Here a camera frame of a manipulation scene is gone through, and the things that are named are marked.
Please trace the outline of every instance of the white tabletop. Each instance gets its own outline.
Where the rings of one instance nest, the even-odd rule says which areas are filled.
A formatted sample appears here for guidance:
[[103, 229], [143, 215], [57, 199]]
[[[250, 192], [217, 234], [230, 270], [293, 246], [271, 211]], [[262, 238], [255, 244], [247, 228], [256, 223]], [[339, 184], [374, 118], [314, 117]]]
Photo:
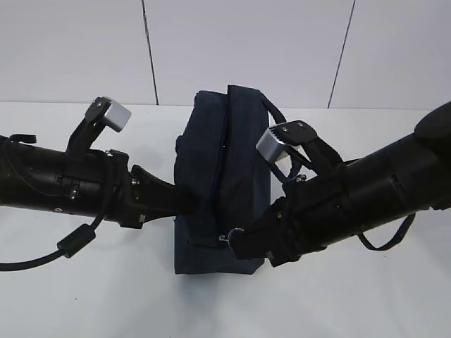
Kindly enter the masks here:
[[[63, 150], [84, 104], [1, 103], [0, 134], [30, 133]], [[174, 142], [190, 107], [130, 106], [120, 134], [94, 144], [117, 149], [172, 181]], [[412, 132], [425, 111], [287, 109], [343, 156], [364, 156]], [[277, 184], [273, 198], [280, 195]], [[2, 207], [0, 261], [47, 254], [84, 218]], [[143, 230], [102, 223], [74, 258], [0, 274], [0, 337], [449, 337], [450, 212], [422, 212], [403, 243], [367, 251], [357, 238], [255, 275], [175, 275], [173, 221]], [[398, 223], [372, 230], [386, 242]]]

